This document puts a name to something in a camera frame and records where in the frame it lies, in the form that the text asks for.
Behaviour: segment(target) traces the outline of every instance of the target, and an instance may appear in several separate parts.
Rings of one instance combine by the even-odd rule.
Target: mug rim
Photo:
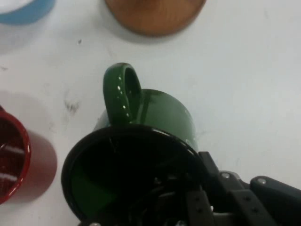
[[[102,128],[96,131],[93,131],[92,133],[86,135],[84,138],[82,138],[68,153],[64,164],[62,168],[62,174],[61,174],[61,183],[63,188],[63,194],[65,197],[65,200],[67,201],[70,209],[72,212],[77,216],[77,218],[81,221],[87,219],[87,216],[81,211],[80,207],[76,203],[74,196],[71,192],[71,177],[70,174],[72,173],[73,166],[75,164],[75,161],[77,158],[86,151],[89,147],[92,145],[98,143],[101,139],[106,139],[109,137],[112,137],[114,135],[124,135],[124,134],[141,134],[142,132],[147,133],[155,133],[156,135],[160,137],[165,137],[166,139],[169,139],[171,142],[177,143],[179,147],[182,147],[183,149],[187,150],[187,153],[189,153],[193,157],[199,157],[198,153],[190,147],[187,143],[182,141],[180,138],[165,132],[163,130],[145,126],[145,125],[127,125],[122,127],[117,126],[110,126],[106,128]]]
[[[19,189],[19,187],[23,183],[24,178],[26,177],[29,169],[32,150],[31,150],[31,143],[29,140],[28,133],[25,127],[23,126],[23,124],[15,116],[11,115],[10,113],[7,113],[1,106],[0,106],[0,119],[4,119],[10,122],[12,126],[14,126],[17,129],[17,131],[19,132],[19,136],[22,138],[24,152],[25,152],[25,158],[24,158],[24,163],[23,163],[21,173],[18,176],[17,181],[10,188],[10,190],[4,196],[0,197],[0,204],[2,204],[5,201],[7,201]]]

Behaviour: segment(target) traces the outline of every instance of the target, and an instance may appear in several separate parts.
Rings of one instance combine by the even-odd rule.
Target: wooden lid
[[[206,0],[105,0],[115,18],[128,29],[152,36],[183,29]]]

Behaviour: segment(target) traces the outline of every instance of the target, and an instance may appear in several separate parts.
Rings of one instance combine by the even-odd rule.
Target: red cup
[[[22,184],[31,158],[31,145],[21,122],[0,106],[0,204]]]

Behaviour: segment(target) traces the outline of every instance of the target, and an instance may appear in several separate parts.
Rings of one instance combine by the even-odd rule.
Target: mug handle
[[[110,124],[131,123],[141,101],[141,86],[133,67],[126,63],[109,67],[103,78],[103,95]]]

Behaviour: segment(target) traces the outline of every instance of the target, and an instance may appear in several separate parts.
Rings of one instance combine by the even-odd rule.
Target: white table
[[[200,151],[244,181],[301,189],[301,1],[208,0],[183,32],[148,38],[121,27],[102,0],[58,0],[37,23],[0,25],[0,104],[57,155],[39,198],[0,206],[0,224],[75,226],[60,177],[70,149],[105,109],[102,78],[131,63],[142,87],[191,112]],[[65,103],[77,105],[69,112]]]

